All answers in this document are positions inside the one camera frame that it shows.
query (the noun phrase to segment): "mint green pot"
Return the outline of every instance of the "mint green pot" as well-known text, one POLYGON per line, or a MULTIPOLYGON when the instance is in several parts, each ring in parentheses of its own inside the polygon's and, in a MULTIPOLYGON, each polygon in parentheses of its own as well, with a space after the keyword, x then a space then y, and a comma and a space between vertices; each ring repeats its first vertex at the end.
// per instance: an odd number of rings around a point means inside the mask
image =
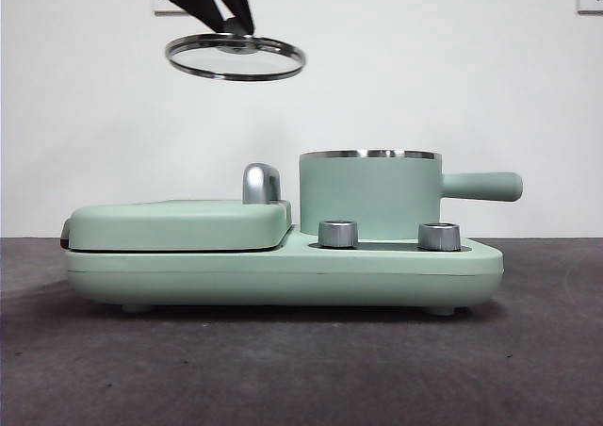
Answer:
POLYGON ((510 172, 442 174, 437 153, 347 150, 300 157, 301 231, 326 220, 358 222, 360 239, 416 238, 418 225, 440 221, 440 200, 513 202, 521 177, 510 172))

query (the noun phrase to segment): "appliance base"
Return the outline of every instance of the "appliance base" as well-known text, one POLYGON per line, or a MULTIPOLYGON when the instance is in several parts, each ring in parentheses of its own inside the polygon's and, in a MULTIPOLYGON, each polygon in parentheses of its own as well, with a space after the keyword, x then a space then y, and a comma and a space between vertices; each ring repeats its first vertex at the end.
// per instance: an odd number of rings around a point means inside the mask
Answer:
POLYGON ((128 313, 161 304, 374 305, 449 316, 489 300, 502 278, 502 253, 470 239, 462 252, 422 251, 411 239, 381 244, 323 249, 294 227, 268 251, 66 255, 77 292, 128 313))

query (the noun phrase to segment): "gray table surface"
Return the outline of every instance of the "gray table surface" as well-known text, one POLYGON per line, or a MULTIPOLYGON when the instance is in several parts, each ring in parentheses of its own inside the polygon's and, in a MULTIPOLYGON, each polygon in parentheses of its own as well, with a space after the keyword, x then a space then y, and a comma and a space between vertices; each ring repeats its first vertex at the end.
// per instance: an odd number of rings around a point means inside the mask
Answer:
POLYGON ((57 239, 2 240, 2 424, 601 425, 603 239, 481 239, 489 303, 159 307, 76 295, 57 239))

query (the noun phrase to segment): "silver handle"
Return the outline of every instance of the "silver handle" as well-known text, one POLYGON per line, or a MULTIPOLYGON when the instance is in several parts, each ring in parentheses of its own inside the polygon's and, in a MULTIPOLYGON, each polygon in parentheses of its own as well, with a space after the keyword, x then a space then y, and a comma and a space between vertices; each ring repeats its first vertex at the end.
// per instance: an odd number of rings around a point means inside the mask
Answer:
POLYGON ((243 173, 243 204, 267 205, 281 200, 281 175, 268 164, 250 164, 243 173))

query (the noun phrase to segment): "appliance foot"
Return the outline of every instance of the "appliance foot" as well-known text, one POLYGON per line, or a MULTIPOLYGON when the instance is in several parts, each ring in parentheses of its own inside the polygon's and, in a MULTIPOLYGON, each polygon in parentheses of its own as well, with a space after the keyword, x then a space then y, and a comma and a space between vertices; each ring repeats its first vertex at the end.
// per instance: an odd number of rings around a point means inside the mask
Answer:
POLYGON ((453 306, 427 306, 423 311, 428 315, 434 316, 452 316, 454 315, 453 306))
POLYGON ((122 312, 131 314, 146 313, 153 308, 152 305, 146 305, 144 303, 126 303, 122 305, 122 312))

